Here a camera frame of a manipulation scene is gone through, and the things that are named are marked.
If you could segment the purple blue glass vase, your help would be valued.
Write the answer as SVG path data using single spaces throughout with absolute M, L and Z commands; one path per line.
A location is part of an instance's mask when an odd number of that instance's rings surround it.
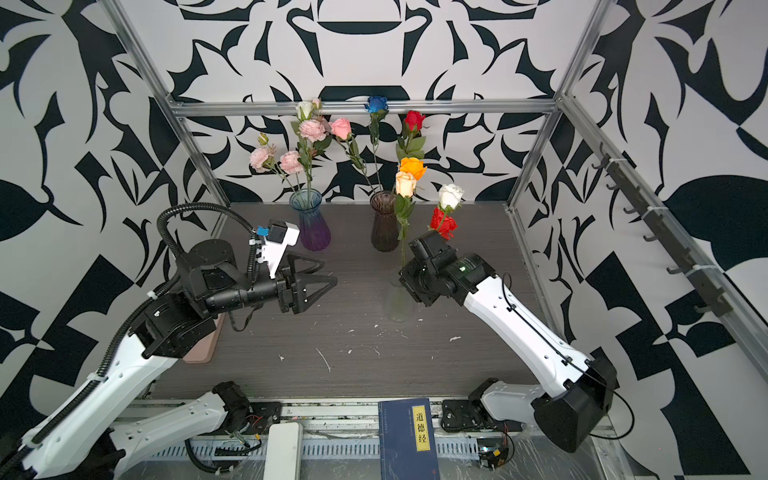
M 320 211 L 321 204 L 322 196 L 315 189 L 301 189 L 290 197 L 290 205 L 299 215 L 299 239 L 310 251 L 326 249 L 332 239 L 330 229 Z

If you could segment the clear glass vase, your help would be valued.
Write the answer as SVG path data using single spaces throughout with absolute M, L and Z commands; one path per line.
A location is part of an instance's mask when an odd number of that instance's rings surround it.
M 386 317 L 396 323 L 409 321 L 414 315 L 416 303 L 400 282 L 400 272 L 394 269 L 387 276 L 384 311 Z

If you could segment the dark maroon glass vase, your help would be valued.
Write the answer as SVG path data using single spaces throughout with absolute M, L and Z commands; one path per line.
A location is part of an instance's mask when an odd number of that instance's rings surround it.
M 389 191 L 379 191 L 370 199 L 374 211 L 371 243 L 380 252 L 395 250 L 400 242 L 399 224 L 395 215 L 396 196 Z

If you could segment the cream rose flower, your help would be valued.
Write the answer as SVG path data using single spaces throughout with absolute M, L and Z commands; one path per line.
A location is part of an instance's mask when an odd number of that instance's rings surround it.
M 400 171 L 395 176 L 395 216 L 398 222 L 398 240 L 400 244 L 401 266 L 404 267 L 406 260 L 407 234 L 410 226 L 410 216 L 414 210 L 414 190 L 417 185 L 417 179 L 409 172 Z

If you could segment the twin pink peony stem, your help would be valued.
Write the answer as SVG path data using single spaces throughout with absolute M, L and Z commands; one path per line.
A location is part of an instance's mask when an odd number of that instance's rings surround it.
M 265 133 L 258 135 L 257 142 L 257 147 L 250 153 L 249 166 L 256 173 L 278 175 L 292 192 L 297 192 L 301 187 L 299 175 L 304 172 L 299 152 L 290 150 L 278 156 L 277 148 Z

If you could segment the orange rose stem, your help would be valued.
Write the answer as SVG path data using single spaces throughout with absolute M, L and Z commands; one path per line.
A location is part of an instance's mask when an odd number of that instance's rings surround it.
M 406 157 L 400 161 L 399 171 L 412 175 L 416 180 L 420 180 L 426 173 L 427 167 L 421 159 Z

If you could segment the red rose stem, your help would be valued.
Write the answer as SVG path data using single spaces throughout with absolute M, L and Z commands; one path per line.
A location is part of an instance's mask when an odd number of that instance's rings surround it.
M 405 158 L 423 158 L 423 148 L 426 140 L 422 135 L 422 129 L 425 119 L 425 115 L 415 110 L 410 110 L 406 114 L 402 122 L 401 133 L 396 140 L 395 151 L 399 160 Z

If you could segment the pink rose stem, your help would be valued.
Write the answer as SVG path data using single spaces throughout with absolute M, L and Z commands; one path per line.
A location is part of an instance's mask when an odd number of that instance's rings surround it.
M 361 155 L 351 122 L 346 118 L 338 118 L 330 123 L 330 128 L 334 141 L 341 146 L 354 168 L 364 177 L 369 188 L 368 197 L 372 197 L 375 189 L 369 179 L 367 165 Z

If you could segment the white rose stem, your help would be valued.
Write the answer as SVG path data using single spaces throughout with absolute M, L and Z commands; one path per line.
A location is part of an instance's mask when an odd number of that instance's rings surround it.
M 300 101 L 296 105 L 296 114 L 300 122 L 313 119 L 322 111 L 322 102 L 315 98 L 309 101 Z
M 465 190 L 456 184 L 442 185 L 438 191 L 437 210 L 448 215 L 460 206 Z

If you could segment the blue rose stem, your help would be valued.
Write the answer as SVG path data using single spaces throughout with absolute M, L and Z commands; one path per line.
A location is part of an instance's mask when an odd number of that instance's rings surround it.
M 378 166 L 378 148 L 380 145 L 380 123 L 388 114 L 388 99 L 384 96 L 369 96 L 365 102 L 365 110 L 369 115 L 369 138 L 374 165 L 376 168 L 376 178 L 379 186 L 383 187 L 380 179 L 380 169 Z

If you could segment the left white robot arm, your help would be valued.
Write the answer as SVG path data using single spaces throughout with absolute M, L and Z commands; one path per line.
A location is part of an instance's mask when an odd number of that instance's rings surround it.
M 183 248 L 170 233 L 169 220 L 204 210 L 229 214 L 224 206 L 194 202 L 159 215 L 157 230 L 175 259 L 175 275 L 129 315 L 86 382 L 22 437 L 2 463 L 3 478 L 111 479 L 178 442 L 216 431 L 235 436 L 247 426 L 251 404 L 234 382 L 152 418 L 117 424 L 141 392 L 216 330 L 220 315 L 258 310 L 270 301 L 282 312 L 299 314 L 337 284 L 323 273 L 320 260 L 306 258 L 304 268 L 297 268 L 291 249 L 300 231 L 289 222 L 248 228 L 244 269 L 227 241 Z

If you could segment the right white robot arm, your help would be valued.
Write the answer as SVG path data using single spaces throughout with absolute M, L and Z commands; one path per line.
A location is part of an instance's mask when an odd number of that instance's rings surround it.
M 592 358 L 568 344 L 511 291 L 505 276 L 475 253 L 459 255 L 437 232 L 408 244 L 413 256 L 399 281 L 429 307 L 446 297 L 489 326 L 535 376 L 533 386 L 492 380 L 478 389 L 480 407 L 497 422 L 536 426 L 569 453 L 594 436 L 612 409 L 617 370 L 605 357 Z

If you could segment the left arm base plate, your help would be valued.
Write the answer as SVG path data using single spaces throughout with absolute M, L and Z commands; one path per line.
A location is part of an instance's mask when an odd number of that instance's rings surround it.
M 246 435 L 266 435 L 272 425 L 281 422 L 282 409 L 283 403 L 279 401 L 251 402 L 245 423 L 239 432 Z

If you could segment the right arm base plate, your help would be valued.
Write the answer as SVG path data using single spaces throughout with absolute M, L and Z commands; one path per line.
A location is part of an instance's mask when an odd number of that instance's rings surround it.
M 449 433 L 463 431 L 495 430 L 497 422 L 492 419 L 479 401 L 443 400 L 441 403 L 441 428 Z

